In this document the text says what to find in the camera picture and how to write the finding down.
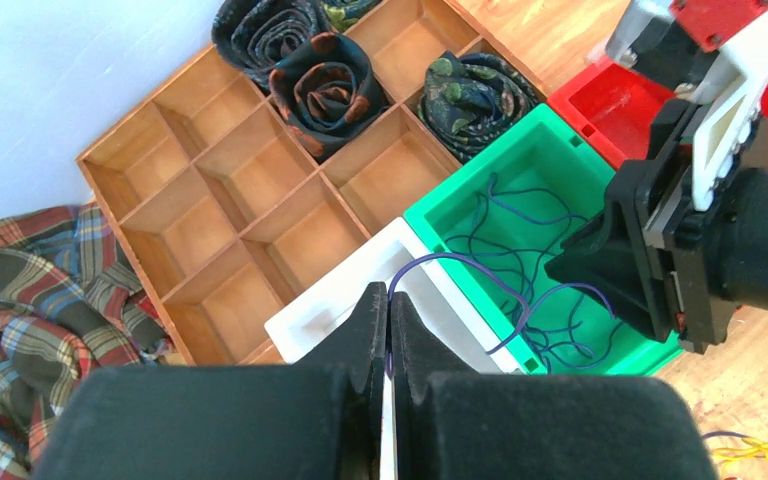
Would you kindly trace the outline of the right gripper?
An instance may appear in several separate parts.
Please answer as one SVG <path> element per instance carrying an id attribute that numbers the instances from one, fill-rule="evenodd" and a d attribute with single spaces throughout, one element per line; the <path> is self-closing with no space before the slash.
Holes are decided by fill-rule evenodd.
<path id="1" fill-rule="evenodd" d="M 747 167 L 768 166 L 768 120 L 750 116 L 724 178 L 705 211 L 691 198 L 692 136 L 707 108 L 669 100 L 649 127 L 647 154 L 623 165 L 603 210 L 562 242 L 545 266 L 559 283 L 598 289 L 620 320 L 649 340 L 676 335 L 702 354 L 721 344 L 736 306 L 720 298 L 712 275 L 713 241 L 726 218 L 726 192 Z"/>

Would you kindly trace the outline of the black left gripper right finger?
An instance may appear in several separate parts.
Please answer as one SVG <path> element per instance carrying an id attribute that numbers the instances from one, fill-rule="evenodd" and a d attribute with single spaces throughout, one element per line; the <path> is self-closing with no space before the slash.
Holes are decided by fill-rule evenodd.
<path id="1" fill-rule="evenodd" d="M 713 479 L 691 412 L 647 376 L 483 374 L 390 302 L 401 479 Z"/>

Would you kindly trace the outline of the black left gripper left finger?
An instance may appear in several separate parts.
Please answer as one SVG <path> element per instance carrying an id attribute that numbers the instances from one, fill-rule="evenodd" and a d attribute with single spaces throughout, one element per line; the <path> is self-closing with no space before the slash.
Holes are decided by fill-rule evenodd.
<path id="1" fill-rule="evenodd" d="M 290 365 L 104 367 L 57 420 L 36 479 L 375 479 L 387 288 Z"/>

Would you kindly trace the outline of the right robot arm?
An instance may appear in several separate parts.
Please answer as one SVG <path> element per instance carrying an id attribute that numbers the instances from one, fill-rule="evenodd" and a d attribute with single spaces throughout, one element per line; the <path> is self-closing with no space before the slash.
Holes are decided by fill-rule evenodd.
<path id="1" fill-rule="evenodd" d="M 648 339 L 703 353 L 741 305 L 768 310 L 768 121 L 718 180 L 706 210 L 691 197 L 690 137 L 705 108 L 666 102 L 643 160 L 621 164 L 603 209 L 562 243 L 547 274 L 591 296 Z"/>

